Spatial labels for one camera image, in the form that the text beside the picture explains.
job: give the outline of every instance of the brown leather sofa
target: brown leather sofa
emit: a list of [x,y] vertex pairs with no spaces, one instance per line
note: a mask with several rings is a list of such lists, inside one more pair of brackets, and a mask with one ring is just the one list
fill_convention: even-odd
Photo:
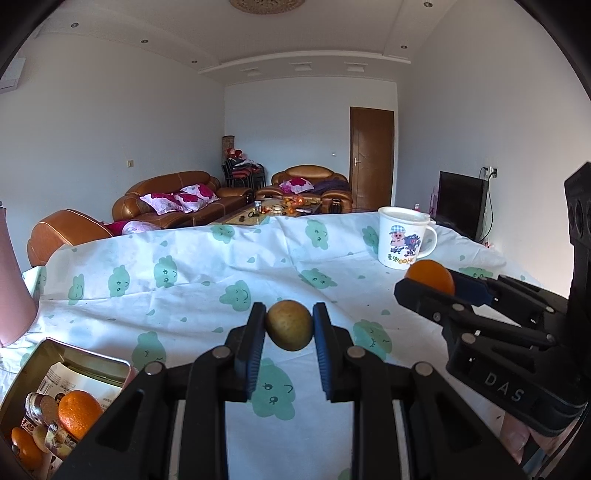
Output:
[[112,236],[102,223],[84,213],[59,210],[33,227],[27,242],[27,255],[31,266],[38,267],[45,265],[53,252],[62,245],[75,247]]
[[[194,213],[173,212],[156,215],[152,208],[139,197],[148,193],[172,193],[180,189],[204,183],[220,199]],[[153,223],[160,228],[199,226],[218,220],[238,210],[253,199],[253,192],[246,188],[220,187],[219,180],[204,171],[184,171],[144,180],[121,197],[113,206],[113,219],[140,220]],[[63,245],[85,244],[94,240],[110,238],[113,235],[103,223],[76,210],[59,210],[45,217],[35,225],[27,242],[27,254],[32,267],[45,265],[53,252]]]
[[[198,212],[171,212],[158,215],[153,208],[139,198],[149,193],[174,193],[184,187],[204,183],[220,198]],[[153,223],[160,228],[207,225],[244,207],[254,199],[251,189],[220,187],[216,177],[205,171],[192,170],[170,173],[136,183],[113,205],[113,220],[139,220]]]
[[[325,167],[320,167],[318,165],[297,165],[295,167],[290,167],[285,171],[275,173],[271,179],[271,186],[263,187],[256,191],[256,199],[282,199],[284,193],[283,190],[279,188],[279,185],[284,181],[296,177],[306,179],[313,185],[322,180],[347,181],[347,178],[344,175],[335,173]],[[328,190],[322,195],[303,192],[300,196],[319,200],[322,203],[322,213],[350,213],[353,210],[353,196],[351,195],[351,192],[343,190]]]

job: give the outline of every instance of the purple blanket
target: purple blanket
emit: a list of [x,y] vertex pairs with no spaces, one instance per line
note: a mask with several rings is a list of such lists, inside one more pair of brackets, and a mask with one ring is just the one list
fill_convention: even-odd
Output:
[[322,180],[314,185],[312,193],[322,195],[324,192],[329,190],[343,190],[344,192],[350,192],[349,182],[344,180]]

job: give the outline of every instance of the tv monitor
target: tv monitor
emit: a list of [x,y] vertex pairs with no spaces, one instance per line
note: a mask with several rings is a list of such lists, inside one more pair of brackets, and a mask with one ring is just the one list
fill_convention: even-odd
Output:
[[435,221],[470,240],[481,241],[487,192],[487,180],[439,172]]

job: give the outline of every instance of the white cloth with green clouds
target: white cloth with green clouds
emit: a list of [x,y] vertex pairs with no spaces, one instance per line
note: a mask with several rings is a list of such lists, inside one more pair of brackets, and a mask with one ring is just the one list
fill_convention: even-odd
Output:
[[[471,275],[530,281],[496,251],[436,227],[429,258]],[[441,328],[403,309],[392,291],[403,271],[377,259],[377,213],[272,218],[260,226],[162,230],[62,248],[40,269],[40,307],[29,332],[0,349],[0,399],[48,336],[131,361],[193,362],[243,325],[255,301],[325,302],[334,325],[387,362],[431,362],[493,429],[501,411],[445,371]],[[230,477],[346,478],[352,405],[330,404],[314,341],[286,352],[265,340],[252,402],[227,406]]]

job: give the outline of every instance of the wooden door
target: wooden door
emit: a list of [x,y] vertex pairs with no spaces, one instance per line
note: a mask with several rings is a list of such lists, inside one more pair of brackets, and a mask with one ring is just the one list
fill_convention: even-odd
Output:
[[394,112],[351,107],[349,179],[355,210],[377,210],[392,201]]

